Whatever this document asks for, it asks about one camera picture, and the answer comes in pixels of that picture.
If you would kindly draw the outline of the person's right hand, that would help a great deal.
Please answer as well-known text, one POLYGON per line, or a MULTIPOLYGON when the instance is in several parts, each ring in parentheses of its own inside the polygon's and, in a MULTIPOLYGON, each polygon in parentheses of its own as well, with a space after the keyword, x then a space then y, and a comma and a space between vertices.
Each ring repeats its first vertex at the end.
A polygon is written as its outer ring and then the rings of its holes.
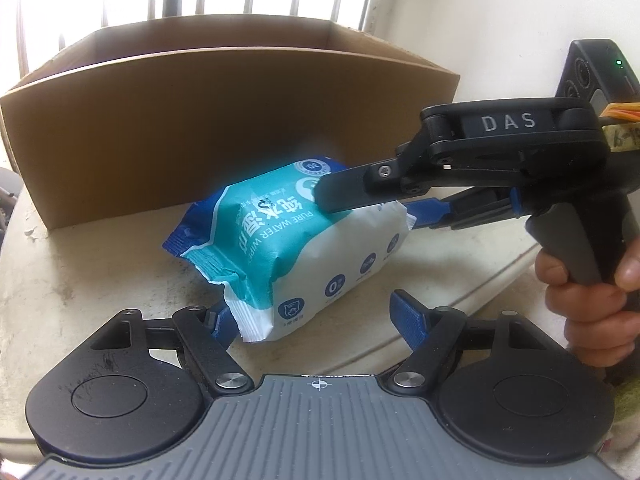
POLYGON ((614 283, 584 286, 570 281, 561 260, 538 252, 535 273, 547 285, 547 308, 565 318, 564 336, 575 356, 593 367, 622 362, 634 350, 639 315, 624 309, 628 295, 639 289, 639 242, 627 248, 614 273, 614 283))

